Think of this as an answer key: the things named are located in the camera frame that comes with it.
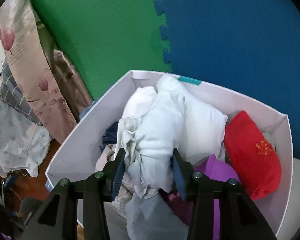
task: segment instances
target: foam mat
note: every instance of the foam mat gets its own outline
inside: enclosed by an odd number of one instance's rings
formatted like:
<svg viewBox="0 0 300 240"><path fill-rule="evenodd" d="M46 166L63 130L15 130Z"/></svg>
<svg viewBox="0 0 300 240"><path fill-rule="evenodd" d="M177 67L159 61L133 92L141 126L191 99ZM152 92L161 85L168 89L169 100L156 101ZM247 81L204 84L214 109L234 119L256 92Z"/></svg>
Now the foam mat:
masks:
<svg viewBox="0 0 300 240"><path fill-rule="evenodd" d="M291 0L154 0L173 73L251 96L289 115L300 159L300 13Z"/></svg>
<svg viewBox="0 0 300 240"><path fill-rule="evenodd" d="M171 72L163 62L153 0L31 0L94 99L130 69Z"/></svg>

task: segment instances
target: white box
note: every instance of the white box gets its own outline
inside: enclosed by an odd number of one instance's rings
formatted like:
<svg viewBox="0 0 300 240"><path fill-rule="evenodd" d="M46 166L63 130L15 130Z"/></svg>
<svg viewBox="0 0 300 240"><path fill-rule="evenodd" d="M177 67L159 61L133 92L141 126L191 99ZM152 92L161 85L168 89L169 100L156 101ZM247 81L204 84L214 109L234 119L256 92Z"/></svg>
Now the white box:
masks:
<svg viewBox="0 0 300 240"><path fill-rule="evenodd" d="M131 70L115 83L74 128L51 160L46 176L55 186L60 179L86 179L95 169L100 157L101 137L113 122L118 121L123 109L138 87L154 86L164 73ZM276 192L255 201L277 235L288 206L291 191L293 153L289 119L275 109L253 99L207 82L199 85L183 82L190 93L213 105L231 120L245 110L260 130L268 131L276 141L276 152L282 167L282 177ZM125 219L106 206L111 239L129 239ZM82 224L82 201L78 204L78 221Z"/></svg>

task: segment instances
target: blue foam mat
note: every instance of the blue foam mat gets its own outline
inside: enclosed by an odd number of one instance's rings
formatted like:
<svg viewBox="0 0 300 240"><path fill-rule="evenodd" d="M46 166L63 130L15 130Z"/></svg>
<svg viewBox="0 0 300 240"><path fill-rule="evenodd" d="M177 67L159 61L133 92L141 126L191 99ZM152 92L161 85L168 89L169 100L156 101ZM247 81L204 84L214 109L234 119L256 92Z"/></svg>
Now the blue foam mat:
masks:
<svg viewBox="0 0 300 240"><path fill-rule="evenodd" d="M155 0L173 72L289 115L300 159L300 13L291 0Z"/></svg>

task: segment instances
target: tulip print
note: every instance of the tulip print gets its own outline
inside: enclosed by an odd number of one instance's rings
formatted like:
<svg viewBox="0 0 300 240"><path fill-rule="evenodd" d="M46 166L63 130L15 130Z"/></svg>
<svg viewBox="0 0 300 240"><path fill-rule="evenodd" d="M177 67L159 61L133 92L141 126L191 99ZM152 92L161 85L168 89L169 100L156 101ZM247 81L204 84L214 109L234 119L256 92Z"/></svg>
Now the tulip print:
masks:
<svg viewBox="0 0 300 240"><path fill-rule="evenodd" d="M4 50L9 50L11 55L11 49L14 43L14 32L12 31L12 29L10 29L9 27L2 27L0 28L0 40L2 43L2 46L4 48Z"/></svg>
<svg viewBox="0 0 300 240"><path fill-rule="evenodd" d="M39 79L39 87L42 91L48 91L48 81L45 77Z"/></svg>

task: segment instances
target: gray cloth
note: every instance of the gray cloth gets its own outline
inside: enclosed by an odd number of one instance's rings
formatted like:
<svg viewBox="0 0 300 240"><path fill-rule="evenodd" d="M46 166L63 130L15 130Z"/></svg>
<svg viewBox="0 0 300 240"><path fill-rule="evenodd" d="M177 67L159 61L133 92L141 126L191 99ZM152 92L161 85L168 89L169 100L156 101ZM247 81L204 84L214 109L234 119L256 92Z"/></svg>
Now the gray cloth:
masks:
<svg viewBox="0 0 300 240"><path fill-rule="evenodd" d="M186 240L186 226L172 212L160 194L141 199L133 194L125 206L127 232L131 240Z"/></svg>
<svg viewBox="0 0 300 240"><path fill-rule="evenodd" d="M42 201L32 197L25 197L21 204L19 212L26 218L30 212L36 212L42 205Z"/></svg>
<svg viewBox="0 0 300 240"><path fill-rule="evenodd" d="M32 111L32 108L29 106L22 94L22 91L14 80L7 61L2 64L2 78L3 82L0 87L1 101L13 107L33 123L42 126L42 123Z"/></svg>

